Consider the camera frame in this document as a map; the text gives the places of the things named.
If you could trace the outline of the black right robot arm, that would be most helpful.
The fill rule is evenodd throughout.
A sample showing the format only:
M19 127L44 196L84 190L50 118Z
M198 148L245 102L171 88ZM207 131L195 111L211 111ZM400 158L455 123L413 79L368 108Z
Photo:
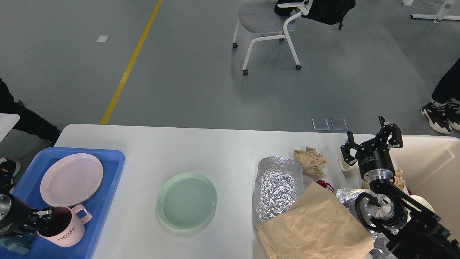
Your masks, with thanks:
M386 248L398 259L458 259L459 242L448 240L450 231L439 223L440 217L394 184L390 149L400 149L404 143L396 124L382 116L378 119L381 129L374 138L358 144L347 131L340 148L343 160L358 165L361 179L372 191L355 200L358 221L386 236Z

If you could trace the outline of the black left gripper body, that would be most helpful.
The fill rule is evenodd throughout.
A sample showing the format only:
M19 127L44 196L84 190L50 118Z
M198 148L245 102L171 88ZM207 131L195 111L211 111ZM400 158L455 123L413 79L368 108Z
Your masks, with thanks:
M0 234L2 236L33 235L29 218L34 212L25 201L12 194L1 194Z

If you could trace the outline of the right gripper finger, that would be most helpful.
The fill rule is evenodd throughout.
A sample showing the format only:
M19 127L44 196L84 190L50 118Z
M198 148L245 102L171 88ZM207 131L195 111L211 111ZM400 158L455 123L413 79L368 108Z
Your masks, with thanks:
M351 149L354 149L356 153L358 154L358 151L363 151L364 147L362 145L358 145L354 141L354 135L351 131L347 131L347 141L344 145L340 147L342 157L344 161L350 165L353 166L357 162L357 158L351 155Z
M396 124L390 124L383 116L378 117L381 125L380 131L373 139L374 149L401 149L404 146L401 130Z

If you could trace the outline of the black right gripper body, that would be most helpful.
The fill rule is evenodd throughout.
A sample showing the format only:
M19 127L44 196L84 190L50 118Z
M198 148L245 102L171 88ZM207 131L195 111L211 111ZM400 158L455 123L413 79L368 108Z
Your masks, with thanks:
M391 161L388 144L380 140L368 140L361 143L355 153L361 178L365 182L376 179L392 179L395 169Z

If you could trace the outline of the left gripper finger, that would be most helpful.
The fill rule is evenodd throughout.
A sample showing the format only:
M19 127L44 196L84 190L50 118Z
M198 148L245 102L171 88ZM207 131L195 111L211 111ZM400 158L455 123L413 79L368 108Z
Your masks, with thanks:
M48 227L54 218L55 208L44 208L43 210L33 210L30 216L32 227L36 231L42 231Z

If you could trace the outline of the foil piece under arm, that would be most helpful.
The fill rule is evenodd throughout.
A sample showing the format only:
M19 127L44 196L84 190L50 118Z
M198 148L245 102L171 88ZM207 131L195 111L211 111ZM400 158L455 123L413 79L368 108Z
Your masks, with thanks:
M358 219L357 212L355 211L355 200L357 199L360 193L369 193L370 195L376 196L369 189L353 189L353 188L341 188L338 189L336 192L336 197L338 200L350 211L350 213ZM378 232L368 230L368 232L373 237L373 249L364 257L364 259L396 259L387 248L386 244L388 243L389 239Z

